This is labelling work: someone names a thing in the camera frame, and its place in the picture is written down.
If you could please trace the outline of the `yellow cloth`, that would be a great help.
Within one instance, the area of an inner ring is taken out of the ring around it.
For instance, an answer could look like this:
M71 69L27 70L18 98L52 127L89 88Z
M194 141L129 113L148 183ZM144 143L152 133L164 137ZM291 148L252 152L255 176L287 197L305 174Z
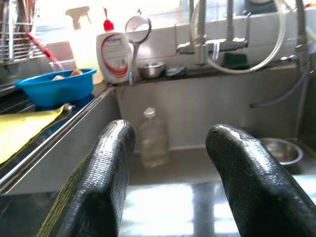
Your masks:
M55 121L63 110L61 106L55 110L0 115L0 164Z

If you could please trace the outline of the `clear plastic bottle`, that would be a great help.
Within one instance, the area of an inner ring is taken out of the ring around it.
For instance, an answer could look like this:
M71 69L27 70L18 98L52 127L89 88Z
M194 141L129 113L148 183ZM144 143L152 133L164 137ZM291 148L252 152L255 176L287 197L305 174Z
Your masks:
M168 132L165 122L157 116L154 107L144 112L140 127L141 160L145 168L155 168L169 162Z

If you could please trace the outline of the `small steel bowl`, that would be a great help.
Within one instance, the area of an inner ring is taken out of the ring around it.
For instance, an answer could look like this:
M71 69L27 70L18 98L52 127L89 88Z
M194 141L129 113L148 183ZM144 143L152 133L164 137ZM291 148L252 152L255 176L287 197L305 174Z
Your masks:
M279 138L260 138L259 140L283 166L296 164L304 157L302 148L293 142Z
M166 69L164 62L146 63L138 68L140 76L144 79L154 79L162 76Z

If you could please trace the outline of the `steel gooseneck spring faucet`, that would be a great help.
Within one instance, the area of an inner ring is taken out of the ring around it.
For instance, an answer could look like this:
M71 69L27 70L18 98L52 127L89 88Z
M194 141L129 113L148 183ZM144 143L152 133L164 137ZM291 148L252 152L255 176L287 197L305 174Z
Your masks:
M287 10L293 12L296 18L297 26L297 40L295 47L295 59L297 62L297 68L301 72L308 72L312 74L316 72L316 59L315 54L310 53L310 45L308 42L308 36L316 40L316 35L307 26L306 13L303 0L295 0L295 9L292 8L287 0L280 0L286 7Z

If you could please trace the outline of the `dark scrub pad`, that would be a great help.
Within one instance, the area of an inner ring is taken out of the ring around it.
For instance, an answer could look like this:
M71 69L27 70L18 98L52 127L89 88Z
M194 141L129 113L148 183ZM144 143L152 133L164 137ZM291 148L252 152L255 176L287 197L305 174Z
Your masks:
M171 67L166 70L166 76L168 77L176 77L185 75L187 72L186 67L178 66L178 67Z

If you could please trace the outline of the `red handled utensil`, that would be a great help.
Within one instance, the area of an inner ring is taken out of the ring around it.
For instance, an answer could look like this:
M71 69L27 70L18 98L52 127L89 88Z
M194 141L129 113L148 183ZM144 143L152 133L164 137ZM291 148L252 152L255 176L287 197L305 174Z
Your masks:
M40 51L48 57L52 62L57 63L58 59L53 55L53 53L43 44L40 43L38 39L36 39L30 32L26 32L25 35L29 38L29 40L40 49Z

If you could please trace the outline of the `clear spray bottle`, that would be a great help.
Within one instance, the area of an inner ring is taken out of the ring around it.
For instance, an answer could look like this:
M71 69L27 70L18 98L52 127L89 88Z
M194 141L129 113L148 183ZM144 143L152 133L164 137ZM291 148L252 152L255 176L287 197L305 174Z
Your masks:
M99 84L104 81L104 77L99 68L96 52L96 37L98 29L92 24L89 16L90 7L88 5L67 9L65 18L67 26L56 31L56 38L60 41L67 41L73 54L76 67L96 68L93 75L93 83Z

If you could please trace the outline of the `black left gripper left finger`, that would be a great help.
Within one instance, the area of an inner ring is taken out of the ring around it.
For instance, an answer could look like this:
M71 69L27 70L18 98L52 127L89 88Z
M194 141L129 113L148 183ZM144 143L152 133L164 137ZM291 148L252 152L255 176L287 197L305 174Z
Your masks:
M136 132L110 122L71 173L37 237L118 237Z

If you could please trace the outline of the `stainless steel sink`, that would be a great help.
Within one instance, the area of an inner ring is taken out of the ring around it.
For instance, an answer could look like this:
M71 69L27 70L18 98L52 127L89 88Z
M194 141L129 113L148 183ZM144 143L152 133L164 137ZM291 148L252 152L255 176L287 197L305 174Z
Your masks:
M0 194L61 189L107 124L124 119L139 129L148 107L155 107L167 126L170 163L145 169L136 145L132 185L217 180L205 138L209 128L218 123L258 138L298 140L316 150L316 73L287 98L272 103L299 75L293 67L285 66L239 76L163 79L135 86L99 84L0 165Z

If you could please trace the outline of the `steel spring spray faucet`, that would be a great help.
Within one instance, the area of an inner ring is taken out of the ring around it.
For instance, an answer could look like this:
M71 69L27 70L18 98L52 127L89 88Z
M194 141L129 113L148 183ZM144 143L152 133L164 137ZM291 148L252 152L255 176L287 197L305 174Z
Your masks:
M209 58L209 47L205 37L205 16L206 16L206 0L198 0L193 11L190 30L193 38L195 64L204 66L213 66L212 60Z

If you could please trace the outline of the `blue plastic bowl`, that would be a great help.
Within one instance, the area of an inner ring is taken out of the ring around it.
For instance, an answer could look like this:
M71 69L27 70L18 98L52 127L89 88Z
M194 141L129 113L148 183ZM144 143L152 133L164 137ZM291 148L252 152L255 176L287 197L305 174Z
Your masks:
M14 83L36 106L53 107L78 101L93 91L96 68L83 68L79 75L73 70L56 71L21 79Z

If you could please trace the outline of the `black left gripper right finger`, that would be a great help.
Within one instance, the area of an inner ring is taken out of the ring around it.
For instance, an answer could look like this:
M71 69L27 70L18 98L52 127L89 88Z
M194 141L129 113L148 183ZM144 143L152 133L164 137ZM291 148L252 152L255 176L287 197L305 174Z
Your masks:
M316 205L259 139L217 124L205 145L240 237L316 237Z

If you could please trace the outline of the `steel tap with bar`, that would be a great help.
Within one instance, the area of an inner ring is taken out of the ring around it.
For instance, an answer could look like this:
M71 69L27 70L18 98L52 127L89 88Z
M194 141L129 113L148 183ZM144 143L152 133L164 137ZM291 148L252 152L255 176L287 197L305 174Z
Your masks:
M209 47L209 53L235 51L238 49L247 48L249 46L251 14L249 13L245 17L245 21L246 21L245 37L236 38L234 36L235 30L234 30L234 19L233 19L233 7L234 7L234 0L227 0L226 38L214 39L214 40L207 40L205 38L206 43L208 44L208 47ZM177 54L194 54L193 38L191 37L190 42L178 45L176 48L176 53Z

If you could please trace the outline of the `clear plastic container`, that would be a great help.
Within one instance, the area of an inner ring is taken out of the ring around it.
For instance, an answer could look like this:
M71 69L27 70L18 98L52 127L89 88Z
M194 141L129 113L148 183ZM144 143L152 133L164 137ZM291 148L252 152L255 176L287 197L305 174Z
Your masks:
M58 62L49 62L49 65L53 72L64 71L64 70L74 70L77 68L74 59L63 60Z

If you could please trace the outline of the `white dish soap bottle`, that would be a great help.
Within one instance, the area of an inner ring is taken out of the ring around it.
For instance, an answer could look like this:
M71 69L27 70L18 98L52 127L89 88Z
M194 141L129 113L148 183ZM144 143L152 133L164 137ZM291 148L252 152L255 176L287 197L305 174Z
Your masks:
M103 32L96 37L96 54L99 69L108 84L128 82L132 64L132 49L127 35L116 32L103 8L105 21Z

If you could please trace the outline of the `green sponge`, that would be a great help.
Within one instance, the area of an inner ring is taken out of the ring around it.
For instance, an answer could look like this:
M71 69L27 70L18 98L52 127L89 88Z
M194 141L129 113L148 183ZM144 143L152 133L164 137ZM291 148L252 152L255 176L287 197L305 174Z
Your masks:
M248 69L250 67L247 55L242 53L224 53L223 66L229 69Z

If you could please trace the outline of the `steel mesh strainer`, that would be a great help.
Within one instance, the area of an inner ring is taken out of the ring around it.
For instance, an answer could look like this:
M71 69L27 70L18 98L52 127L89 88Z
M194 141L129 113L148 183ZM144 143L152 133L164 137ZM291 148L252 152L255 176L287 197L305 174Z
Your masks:
M152 22L150 18L143 14L139 8L135 15L133 15L125 25L125 34L128 37L128 41L131 44L133 56L131 63L131 71L129 73L129 85L135 85L138 77L136 59L138 50L141 44L143 44L150 36L152 31Z

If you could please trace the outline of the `peach coloured cloth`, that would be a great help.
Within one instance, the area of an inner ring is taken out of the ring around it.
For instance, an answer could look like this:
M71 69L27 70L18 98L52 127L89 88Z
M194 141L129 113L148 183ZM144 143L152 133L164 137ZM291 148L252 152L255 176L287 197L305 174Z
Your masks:
M78 75L82 75L83 74L83 71L80 70L80 69L76 69L76 70L73 70L70 74L59 74L59 75L56 75L52 81L57 81L57 80L62 80L62 79L65 79L65 78L68 78L68 77L73 77L73 76L78 76Z

